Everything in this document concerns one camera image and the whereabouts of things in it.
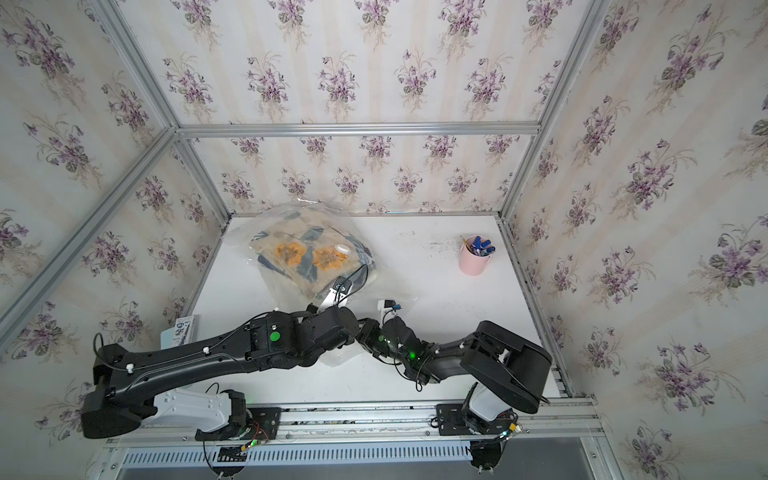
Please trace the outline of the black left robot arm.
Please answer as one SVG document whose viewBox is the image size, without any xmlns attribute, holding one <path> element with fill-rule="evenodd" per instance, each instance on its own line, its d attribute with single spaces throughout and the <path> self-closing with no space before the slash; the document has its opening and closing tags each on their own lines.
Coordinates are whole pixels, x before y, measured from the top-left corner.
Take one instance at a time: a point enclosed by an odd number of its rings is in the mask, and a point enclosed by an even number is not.
<svg viewBox="0 0 768 480">
<path fill-rule="evenodd" d="M 310 367 L 324 353 L 355 342 L 358 319 L 346 308 L 268 311 L 205 340 L 151 352 L 113 343 L 94 347 L 94 390 L 80 410 L 87 439 L 130 433 L 158 412 L 155 398 L 211 378 Z"/>
</svg>

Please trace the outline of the clear plastic vacuum bag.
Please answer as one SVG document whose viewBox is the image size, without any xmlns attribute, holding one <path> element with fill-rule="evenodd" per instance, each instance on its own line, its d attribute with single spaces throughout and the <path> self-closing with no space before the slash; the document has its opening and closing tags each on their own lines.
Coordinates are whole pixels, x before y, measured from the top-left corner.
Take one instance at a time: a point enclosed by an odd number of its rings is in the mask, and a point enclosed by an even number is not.
<svg viewBox="0 0 768 480">
<path fill-rule="evenodd" d="M 283 311 L 337 305 L 383 322 L 392 316 L 386 301 L 402 311 L 419 300 L 416 283 L 335 204 L 281 204 L 230 229 L 223 241 L 260 272 Z"/>
</svg>

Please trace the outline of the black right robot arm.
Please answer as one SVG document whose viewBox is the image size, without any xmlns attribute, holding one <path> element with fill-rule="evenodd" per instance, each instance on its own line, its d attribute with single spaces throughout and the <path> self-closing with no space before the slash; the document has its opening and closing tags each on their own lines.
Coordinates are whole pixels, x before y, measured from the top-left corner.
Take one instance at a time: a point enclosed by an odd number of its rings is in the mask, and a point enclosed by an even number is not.
<svg viewBox="0 0 768 480">
<path fill-rule="evenodd" d="M 401 376 L 418 389 L 469 375 L 507 407 L 523 413 L 535 414 L 549 402 L 544 387 L 552 356 L 488 320 L 462 339 L 439 344 L 418 338 L 399 316 L 383 323 L 365 319 L 356 340 L 373 357 L 389 358 L 403 367 Z"/>
</svg>

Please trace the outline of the beige blanket with orange pattern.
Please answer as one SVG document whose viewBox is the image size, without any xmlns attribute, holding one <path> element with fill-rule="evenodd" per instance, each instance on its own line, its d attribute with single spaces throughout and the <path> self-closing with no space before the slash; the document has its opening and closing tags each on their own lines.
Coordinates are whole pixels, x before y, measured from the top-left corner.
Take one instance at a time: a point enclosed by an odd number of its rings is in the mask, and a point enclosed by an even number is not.
<svg viewBox="0 0 768 480">
<path fill-rule="evenodd" d="M 325 297 L 339 278 L 358 289 L 379 276 L 372 250 L 353 231 L 331 225 L 274 226 L 249 242 L 258 264 L 286 276 L 307 298 Z"/>
</svg>

